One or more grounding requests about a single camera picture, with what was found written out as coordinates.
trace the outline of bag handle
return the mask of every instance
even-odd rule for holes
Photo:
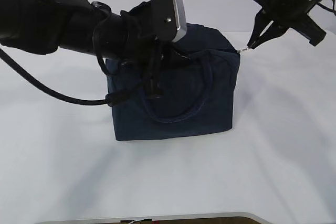
[[[201,65],[203,68],[205,88],[202,94],[196,100],[195,104],[191,108],[187,109],[185,112],[183,112],[182,114],[178,116],[172,116],[168,118],[163,118],[163,117],[158,116],[153,111],[152,106],[150,105],[148,99],[145,96],[144,90],[143,89],[140,90],[140,97],[141,97],[142,103],[145,106],[147,114],[153,120],[159,123],[177,123],[177,122],[182,122],[184,120],[190,119],[199,113],[199,111],[204,106],[207,98],[209,97],[211,93],[212,85],[213,85],[213,73],[212,73],[212,68],[211,68],[210,61],[209,61],[209,56],[202,57],[200,61],[201,61]]]

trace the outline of white table surface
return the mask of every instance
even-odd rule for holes
[[[249,38],[226,35],[237,48]],[[335,222],[335,43],[328,33],[314,48],[290,31],[244,53],[234,129],[166,141],[117,142],[109,107],[57,101],[0,64],[0,223],[232,215]],[[106,94],[94,57],[6,51],[63,93]]]

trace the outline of black cable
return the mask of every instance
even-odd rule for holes
[[[117,69],[115,73],[111,73],[108,70],[104,62],[103,54],[102,54],[101,47],[100,47],[100,32],[101,32],[102,27],[104,27],[104,24],[110,20],[111,15],[112,15],[112,10],[108,5],[101,3],[101,2],[94,2],[92,4],[94,4],[96,8],[99,8],[106,14],[106,18],[102,22],[100,22],[93,31],[93,35],[92,35],[93,49],[95,51],[97,61],[98,61],[101,71],[103,71],[103,73],[106,76],[114,77],[119,73],[119,68]]]
[[[323,4],[321,4],[321,3],[318,3],[318,6],[320,6],[320,7],[323,8],[324,10],[327,10],[327,11],[329,11],[329,12],[331,12],[331,13],[334,13],[335,16],[336,16],[336,9],[335,9],[336,0],[331,0],[331,1],[332,1],[332,9],[329,8],[329,7],[327,7],[327,6],[325,6],[325,5],[323,5]]]
[[[8,64],[15,72],[17,72],[20,76],[22,76],[26,81],[28,81],[30,84],[32,84],[35,88],[39,89],[40,91],[50,95],[51,97],[54,97],[58,100],[77,104],[77,105],[84,105],[84,106],[99,106],[104,104],[111,103],[111,100],[104,99],[104,100],[80,100],[72,97],[68,97],[66,95],[63,95],[61,93],[58,93],[38,80],[36,80],[33,76],[31,76],[25,69],[23,69],[18,63],[16,63],[8,54],[6,54],[3,50],[0,49],[0,58]]]

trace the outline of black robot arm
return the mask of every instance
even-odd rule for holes
[[[0,0],[0,43],[38,55],[58,47],[96,55],[106,75],[103,58],[121,65],[136,64],[143,79],[133,89],[121,90],[99,101],[70,98],[44,86],[0,50],[0,58],[41,91],[59,100],[80,105],[116,105],[145,87],[148,97],[157,97],[162,46],[186,34],[182,0],[150,0],[133,10],[112,13],[100,2],[87,0]]]
[[[255,18],[254,31],[248,47],[255,49],[261,44],[282,36],[289,28],[301,33],[313,46],[324,40],[326,32],[309,16],[309,12],[322,0],[254,0],[262,9]]]

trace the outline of fabric bag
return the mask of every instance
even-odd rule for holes
[[[192,64],[161,73],[162,98],[148,100],[141,89],[112,108],[118,141],[197,136],[232,128],[240,55],[218,30],[202,25],[188,24],[187,35],[176,47],[188,53]],[[107,60],[107,67],[113,72],[118,62]],[[123,68],[108,77],[109,92],[131,88],[138,77],[135,68]]]

